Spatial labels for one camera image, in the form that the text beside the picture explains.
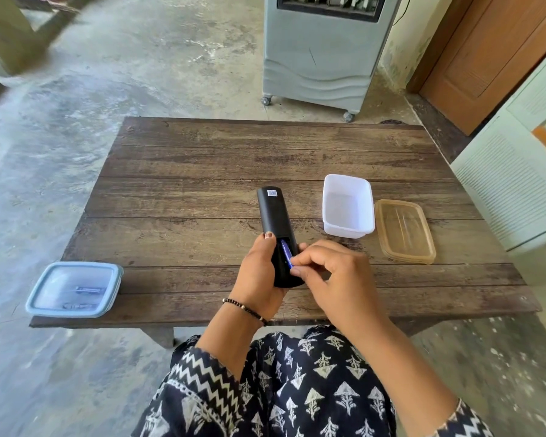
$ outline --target beaded bracelet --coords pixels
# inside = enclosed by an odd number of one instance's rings
[[[229,298],[226,298],[226,297],[225,297],[225,298],[222,300],[222,303],[226,303],[226,302],[232,303],[233,305],[236,305],[236,306],[239,307],[241,310],[243,310],[243,311],[249,313],[251,316],[253,316],[253,317],[259,319],[259,320],[263,323],[263,326],[267,326],[267,321],[266,321],[262,316],[260,316],[258,313],[256,313],[255,311],[251,310],[249,307],[244,306],[242,303],[237,302],[237,301],[235,301],[234,299],[229,299]]]

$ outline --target hand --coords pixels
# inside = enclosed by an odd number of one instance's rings
[[[275,267],[271,257],[276,245],[277,239],[270,231],[257,236],[240,263],[239,275],[229,296],[266,320],[271,320],[277,314],[287,293],[287,289],[273,286]]]
[[[320,240],[292,257],[291,263],[291,274],[305,281],[329,321],[350,341],[358,331],[390,322],[364,253]],[[332,274],[327,281],[320,276],[323,269]]]

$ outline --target brown door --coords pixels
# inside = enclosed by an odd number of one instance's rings
[[[470,134],[546,54],[546,0],[473,0],[420,94]]]

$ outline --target black remote control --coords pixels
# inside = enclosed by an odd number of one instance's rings
[[[277,246],[271,257],[271,262],[275,267],[274,286],[293,288],[302,285],[301,279],[289,273],[290,264],[282,247],[282,241],[284,241],[292,256],[299,253],[285,206],[285,199],[283,199],[283,192],[279,187],[263,187],[257,190],[257,200],[259,201],[263,233],[270,231],[277,238]]]

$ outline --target wooden table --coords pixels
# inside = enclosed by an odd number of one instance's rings
[[[128,117],[63,260],[125,268],[97,319],[33,317],[32,327],[137,327],[170,346],[174,326],[206,325],[261,232],[256,190],[282,188],[298,242],[332,238],[324,177],[370,181],[374,199],[420,204],[437,249],[429,266],[397,263],[377,233],[337,239],[364,251],[391,317],[407,333],[444,319],[530,313],[530,289],[421,126]],[[274,323],[326,322],[307,288]]]

